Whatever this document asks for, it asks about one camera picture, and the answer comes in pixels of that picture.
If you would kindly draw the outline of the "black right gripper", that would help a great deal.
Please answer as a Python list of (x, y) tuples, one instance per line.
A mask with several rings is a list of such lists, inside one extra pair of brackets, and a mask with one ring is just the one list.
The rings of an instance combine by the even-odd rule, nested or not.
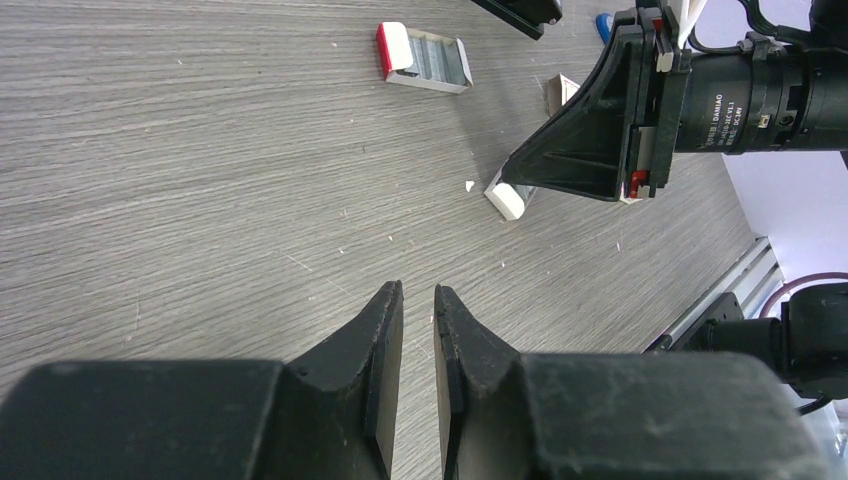
[(653, 196), (676, 153), (775, 150), (802, 133), (803, 31), (743, 8), (749, 33), (735, 45), (686, 47), (668, 5), (614, 16), (612, 42), (574, 96), (513, 151), (503, 180), (615, 202)]

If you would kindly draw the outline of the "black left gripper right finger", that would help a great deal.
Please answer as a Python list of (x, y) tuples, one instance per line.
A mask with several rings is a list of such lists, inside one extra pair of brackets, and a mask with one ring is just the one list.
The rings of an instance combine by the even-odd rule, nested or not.
[(446, 479), (826, 479), (777, 377), (736, 353), (527, 353), (434, 291)]

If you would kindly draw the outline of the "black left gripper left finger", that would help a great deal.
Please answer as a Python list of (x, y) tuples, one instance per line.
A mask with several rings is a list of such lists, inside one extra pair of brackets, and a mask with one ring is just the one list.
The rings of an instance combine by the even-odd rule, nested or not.
[(403, 289), (296, 359), (67, 361), (1, 407), (5, 479), (387, 479)]

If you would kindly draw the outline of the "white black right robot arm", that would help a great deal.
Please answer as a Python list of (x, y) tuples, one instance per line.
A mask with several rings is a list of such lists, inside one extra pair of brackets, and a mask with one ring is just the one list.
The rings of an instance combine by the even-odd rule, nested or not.
[(753, 230), (796, 275), (822, 256), (847, 284), (847, 5), (813, 1), (776, 25), (756, 1), (734, 45), (694, 38), (699, 1), (639, 1), (612, 18), (577, 92), (508, 158), (500, 178), (593, 200), (647, 199), (672, 163), (717, 155)]

